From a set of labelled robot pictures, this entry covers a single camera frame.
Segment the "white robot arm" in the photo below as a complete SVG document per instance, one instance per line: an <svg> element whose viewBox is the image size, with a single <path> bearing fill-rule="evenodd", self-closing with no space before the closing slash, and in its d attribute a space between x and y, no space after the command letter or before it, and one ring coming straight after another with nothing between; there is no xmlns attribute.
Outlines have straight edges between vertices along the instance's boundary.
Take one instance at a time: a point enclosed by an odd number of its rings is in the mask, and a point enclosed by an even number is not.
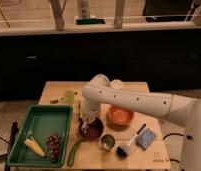
<svg viewBox="0 0 201 171"><path fill-rule="evenodd" d="M81 111L86 118L97 117L101 105L109 104L184 127L180 171L201 171L201 98L118 90L103 74L83 86L82 96Z"/></svg>

